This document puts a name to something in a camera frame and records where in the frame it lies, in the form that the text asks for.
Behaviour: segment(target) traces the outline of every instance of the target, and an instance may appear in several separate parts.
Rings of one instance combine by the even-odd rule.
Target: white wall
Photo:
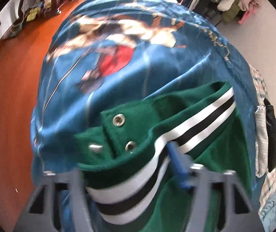
[[[276,116],[276,10],[268,2],[261,1],[257,13],[242,25],[220,23],[219,31],[244,56],[249,64],[262,74],[270,102]]]
[[[24,0],[23,11],[33,6],[36,0]],[[10,0],[0,12],[0,39],[9,27],[18,19],[18,6],[20,0]]]

